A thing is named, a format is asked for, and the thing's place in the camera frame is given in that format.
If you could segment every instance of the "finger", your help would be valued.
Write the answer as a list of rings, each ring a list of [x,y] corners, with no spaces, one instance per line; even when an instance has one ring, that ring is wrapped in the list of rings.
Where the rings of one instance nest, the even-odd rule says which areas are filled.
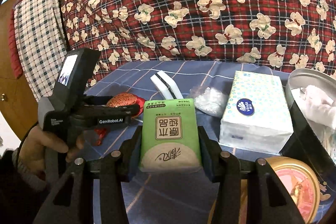
[[[77,146],[77,148],[79,148],[81,150],[81,149],[84,148],[84,144],[85,144],[85,139],[84,139],[84,134],[82,133],[76,139],[76,146]]]
[[[66,153],[69,150],[67,144],[64,141],[62,141],[53,133],[42,131],[40,127],[36,127],[36,129],[33,131],[32,137],[41,145],[59,153]]]
[[[67,153],[67,157],[65,158],[66,162],[73,161],[76,158],[79,151],[80,151],[80,149],[78,147],[73,147],[73,148],[69,149],[69,151]]]

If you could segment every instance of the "silver rivet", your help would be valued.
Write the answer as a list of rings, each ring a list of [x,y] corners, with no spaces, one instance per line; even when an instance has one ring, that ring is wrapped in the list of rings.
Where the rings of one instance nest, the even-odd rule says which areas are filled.
[[[111,156],[112,156],[112,157],[117,158],[117,157],[119,157],[120,155],[121,155],[121,152],[120,152],[119,150],[113,150],[113,151],[111,152]]]
[[[260,165],[266,165],[266,160],[263,159],[263,158],[259,158],[259,159],[257,160],[257,162],[258,162]]]
[[[84,162],[84,160],[82,158],[76,158],[75,159],[75,164],[76,165],[81,165]]]
[[[230,157],[230,153],[227,152],[227,151],[222,151],[222,152],[220,153],[220,155],[221,155],[223,158],[228,158],[228,157]]]

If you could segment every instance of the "wooden cabinet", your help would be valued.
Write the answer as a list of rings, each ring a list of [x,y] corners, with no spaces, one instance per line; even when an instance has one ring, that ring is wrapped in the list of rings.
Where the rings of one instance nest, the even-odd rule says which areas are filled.
[[[25,76],[15,79],[9,59],[8,23],[16,1],[7,0],[0,5],[0,111],[14,133],[22,139],[37,121],[37,102]]]

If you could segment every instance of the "blue tablecloth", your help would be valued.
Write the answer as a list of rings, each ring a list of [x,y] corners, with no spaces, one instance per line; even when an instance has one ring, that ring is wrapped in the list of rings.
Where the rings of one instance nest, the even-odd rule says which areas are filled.
[[[87,95],[106,96],[130,92],[146,100],[161,100],[150,77],[163,70],[174,78],[184,97],[194,86],[215,87],[229,94],[236,70],[277,75],[283,86],[289,74],[253,64],[222,63],[216,61],[147,61],[130,62],[88,89]],[[218,141],[220,119],[196,111],[197,123],[207,131],[209,138]],[[130,139],[142,124],[142,115],[126,128],[111,131],[101,146],[85,145],[86,160],[104,157],[121,143]],[[272,155],[222,146],[236,157],[255,161]],[[203,170],[192,174],[146,174],[138,171],[130,183],[122,183],[125,206],[130,224],[205,224],[216,199],[218,184],[212,184]],[[94,222],[101,224],[99,181],[94,182]],[[321,219],[329,206],[320,206],[316,219]]]

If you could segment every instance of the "device screen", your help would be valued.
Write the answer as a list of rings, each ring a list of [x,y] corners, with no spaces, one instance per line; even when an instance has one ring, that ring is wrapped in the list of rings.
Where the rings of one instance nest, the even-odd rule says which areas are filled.
[[[61,73],[59,75],[58,82],[60,82],[63,85],[68,85],[71,72],[76,63],[76,59],[77,59],[77,54],[69,55],[66,58],[63,64]]]

